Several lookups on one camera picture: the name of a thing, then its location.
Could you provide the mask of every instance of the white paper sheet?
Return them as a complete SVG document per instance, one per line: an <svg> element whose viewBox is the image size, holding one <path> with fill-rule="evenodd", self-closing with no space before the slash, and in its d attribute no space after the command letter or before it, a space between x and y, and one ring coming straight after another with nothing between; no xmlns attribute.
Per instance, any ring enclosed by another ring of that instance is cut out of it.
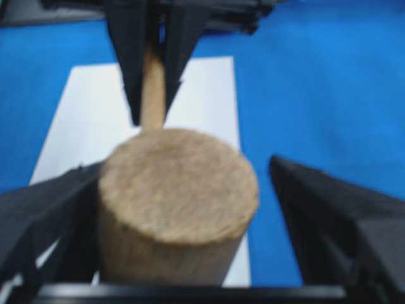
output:
<svg viewBox="0 0 405 304"><path fill-rule="evenodd" d="M232 57L191 60L165 127L196 129L239 149ZM59 176L79 165L105 159L140 129L132 127L118 65L72 68L31 184ZM224 286L249 286L244 238Z"/></svg>

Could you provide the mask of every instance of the wooden handle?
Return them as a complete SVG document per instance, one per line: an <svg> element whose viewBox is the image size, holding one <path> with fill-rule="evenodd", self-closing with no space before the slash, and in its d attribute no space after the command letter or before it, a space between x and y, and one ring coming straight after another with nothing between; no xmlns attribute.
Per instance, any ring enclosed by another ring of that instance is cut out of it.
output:
<svg viewBox="0 0 405 304"><path fill-rule="evenodd" d="M145 53L140 110L142 131L163 128L166 115L165 67L151 46Z"/></svg>

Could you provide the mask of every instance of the blue table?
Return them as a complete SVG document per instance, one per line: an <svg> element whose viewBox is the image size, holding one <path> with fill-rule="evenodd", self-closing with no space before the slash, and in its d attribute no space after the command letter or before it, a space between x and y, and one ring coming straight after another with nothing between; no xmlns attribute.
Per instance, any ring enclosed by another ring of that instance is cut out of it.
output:
<svg viewBox="0 0 405 304"><path fill-rule="evenodd" d="M405 198L405 3L290 0L252 36L203 37L235 59L241 145L260 182L252 284L299 270L268 178L278 153ZM104 22L0 30L0 191L26 186L70 68L115 61Z"/></svg>

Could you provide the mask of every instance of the round wooden end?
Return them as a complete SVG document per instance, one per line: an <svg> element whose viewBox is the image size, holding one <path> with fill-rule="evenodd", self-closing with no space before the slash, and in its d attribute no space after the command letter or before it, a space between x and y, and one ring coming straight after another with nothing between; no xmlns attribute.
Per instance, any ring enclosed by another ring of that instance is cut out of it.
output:
<svg viewBox="0 0 405 304"><path fill-rule="evenodd" d="M221 284L258 207L249 162L202 133L143 132L99 181L104 281Z"/></svg>

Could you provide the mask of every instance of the wooden mallet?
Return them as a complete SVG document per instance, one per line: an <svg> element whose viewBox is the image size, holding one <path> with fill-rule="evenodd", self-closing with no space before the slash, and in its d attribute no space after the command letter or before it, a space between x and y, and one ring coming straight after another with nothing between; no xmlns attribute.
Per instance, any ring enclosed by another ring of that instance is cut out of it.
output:
<svg viewBox="0 0 405 304"><path fill-rule="evenodd" d="M162 129L165 69L151 47L143 79L142 132L99 180L101 280L219 285L258 207L256 176L224 142Z"/></svg>

